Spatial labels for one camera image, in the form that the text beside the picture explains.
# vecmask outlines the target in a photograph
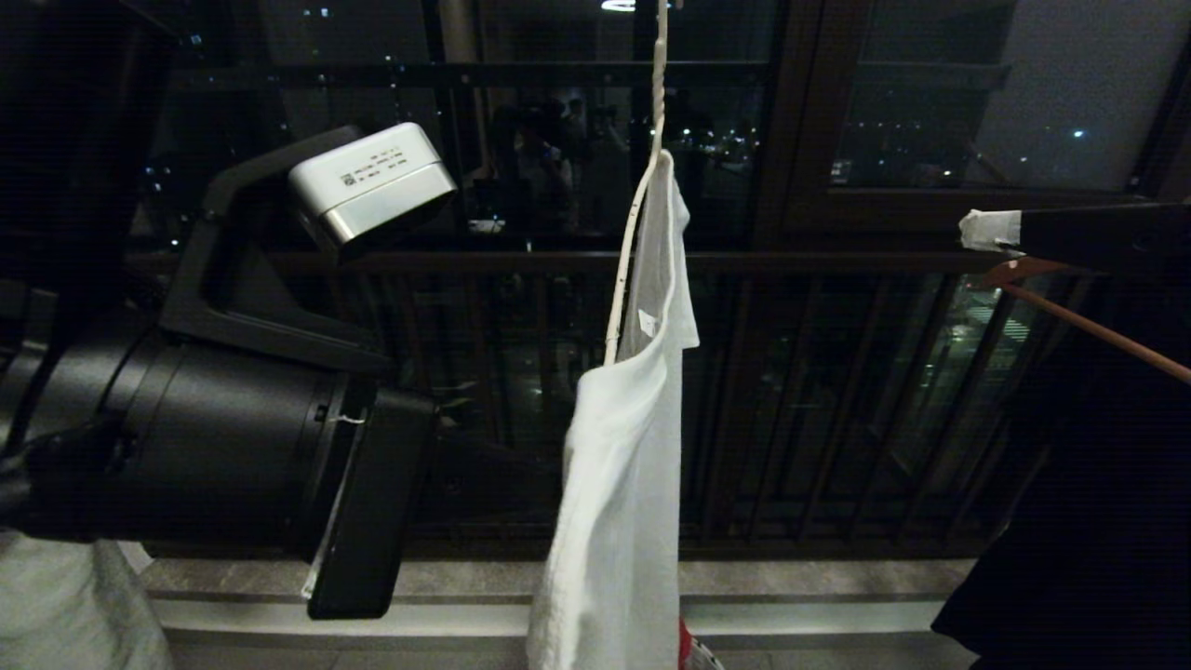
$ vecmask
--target white rope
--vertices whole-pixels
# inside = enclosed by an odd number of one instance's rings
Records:
[[[682,0],[676,0],[682,8]],[[669,35],[669,12],[666,0],[657,0],[657,40],[654,42],[654,137],[649,149],[649,162],[637,182],[637,192],[629,206],[629,220],[621,239],[621,262],[616,267],[616,284],[612,286],[612,313],[607,319],[607,332],[604,338],[604,365],[616,363],[616,350],[621,343],[621,320],[624,318],[624,294],[629,283],[629,257],[632,253],[632,239],[637,232],[637,219],[641,217],[641,202],[644,200],[649,180],[657,167],[657,156],[662,151],[662,131],[666,127],[666,39]]]

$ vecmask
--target red object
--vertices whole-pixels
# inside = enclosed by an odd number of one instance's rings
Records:
[[[682,670],[682,665],[686,664],[686,659],[691,656],[691,646],[693,644],[693,638],[691,637],[691,631],[686,630],[686,624],[679,619],[678,620],[678,668]]]

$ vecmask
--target black fabric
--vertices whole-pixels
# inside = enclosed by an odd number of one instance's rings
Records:
[[[1185,286],[1118,288],[1095,315],[1191,361]],[[1049,461],[934,630],[979,668],[1191,668],[1191,387],[1074,331],[1006,412]]]

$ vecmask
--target metal railing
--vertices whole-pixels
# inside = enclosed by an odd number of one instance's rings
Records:
[[[338,271],[314,255],[273,259],[307,303],[380,333],[401,382],[443,407],[448,439],[561,461],[574,386],[603,355],[613,253],[381,253]],[[684,364],[684,555],[979,553],[1045,459],[1006,451],[1000,403],[1060,333],[980,288],[968,273],[987,264],[692,253],[701,345]],[[1035,288],[1071,300],[1080,286]],[[416,525],[409,555],[543,558],[561,482],[550,490],[487,518],[485,491],[462,491],[473,514]]]

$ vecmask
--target gray fabric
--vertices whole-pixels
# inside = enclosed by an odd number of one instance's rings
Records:
[[[0,533],[0,669],[169,670],[166,637],[116,543]]]

